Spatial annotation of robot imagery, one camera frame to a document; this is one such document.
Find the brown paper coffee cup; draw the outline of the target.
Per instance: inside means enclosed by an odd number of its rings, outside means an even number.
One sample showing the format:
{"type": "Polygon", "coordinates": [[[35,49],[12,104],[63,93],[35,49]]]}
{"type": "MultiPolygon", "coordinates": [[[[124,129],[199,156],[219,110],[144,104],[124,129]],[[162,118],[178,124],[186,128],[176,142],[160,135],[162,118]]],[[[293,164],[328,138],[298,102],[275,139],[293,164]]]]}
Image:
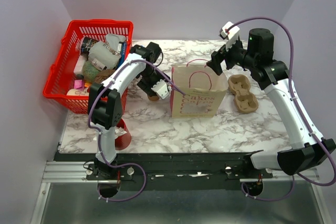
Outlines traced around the brown paper coffee cup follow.
{"type": "Polygon", "coordinates": [[[156,102],[156,101],[158,101],[159,99],[160,99],[160,97],[158,97],[157,95],[153,95],[153,96],[148,96],[148,99],[150,100],[150,101],[153,101],[153,102],[156,102]]]}

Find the pink and beige paper bag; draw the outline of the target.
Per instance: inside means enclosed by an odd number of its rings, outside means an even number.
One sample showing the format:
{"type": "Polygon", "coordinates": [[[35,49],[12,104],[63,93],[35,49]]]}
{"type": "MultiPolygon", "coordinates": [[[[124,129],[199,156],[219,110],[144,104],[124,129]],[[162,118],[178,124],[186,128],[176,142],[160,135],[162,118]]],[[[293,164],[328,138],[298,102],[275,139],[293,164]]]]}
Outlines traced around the pink and beige paper bag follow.
{"type": "Polygon", "coordinates": [[[172,65],[171,80],[182,91],[171,91],[173,118],[212,118],[228,90],[226,75],[217,75],[198,59],[172,65]]]}

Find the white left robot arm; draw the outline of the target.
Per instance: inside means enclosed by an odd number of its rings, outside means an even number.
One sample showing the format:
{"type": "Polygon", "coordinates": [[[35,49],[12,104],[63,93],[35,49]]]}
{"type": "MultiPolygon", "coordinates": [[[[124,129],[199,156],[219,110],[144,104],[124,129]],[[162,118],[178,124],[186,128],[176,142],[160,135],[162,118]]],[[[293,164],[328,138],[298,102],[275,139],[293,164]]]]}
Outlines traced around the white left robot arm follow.
{"type": "Polygon", "coordinates": [[[169,95],[167,82],[170,77],[154,65],[162,54],[162,49],[154,42],[146,47],[135,45],[112,76],[90,88],[88,126],[97,132],[95,164],[101,162],[98,173],[104,179],[112,179],[116,175],[113,164],[117,156],[115,128],[123,115],[121,98],[129,84],[139,78],[138,86],[149,98],[165,99],[169,95]]]}

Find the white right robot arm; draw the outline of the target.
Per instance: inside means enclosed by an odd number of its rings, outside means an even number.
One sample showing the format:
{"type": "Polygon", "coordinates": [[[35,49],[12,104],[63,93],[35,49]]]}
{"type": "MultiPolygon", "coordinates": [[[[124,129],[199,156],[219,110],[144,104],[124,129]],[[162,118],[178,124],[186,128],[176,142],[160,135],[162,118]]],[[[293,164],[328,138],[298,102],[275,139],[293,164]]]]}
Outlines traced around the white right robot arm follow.
{"type": "Polygon", "coordinates": [[[256,151],[250,154],[249,160],[241,165],[242,173],[252,178],[261,169],[270,168],[295,175],[320,165],[327,154],[335,150],[335,141],[324,138],[308,116],[302,119],[296,108],[301,101],[296,95],[293,82],[289,81],[289,70],[284,62],[273,59],[273,34],[264,28],[250,30],[248,46],[244,49],[239,31],[232,23],[221,28],[219,35],[226,40],[226,44],[211,54],[207,66],[216,74],[223,72],[222,62],[227,69],[240,66],[249,70],[251,77],[275,106],[291,146],[289,150],[278,153],[256,151]]]}

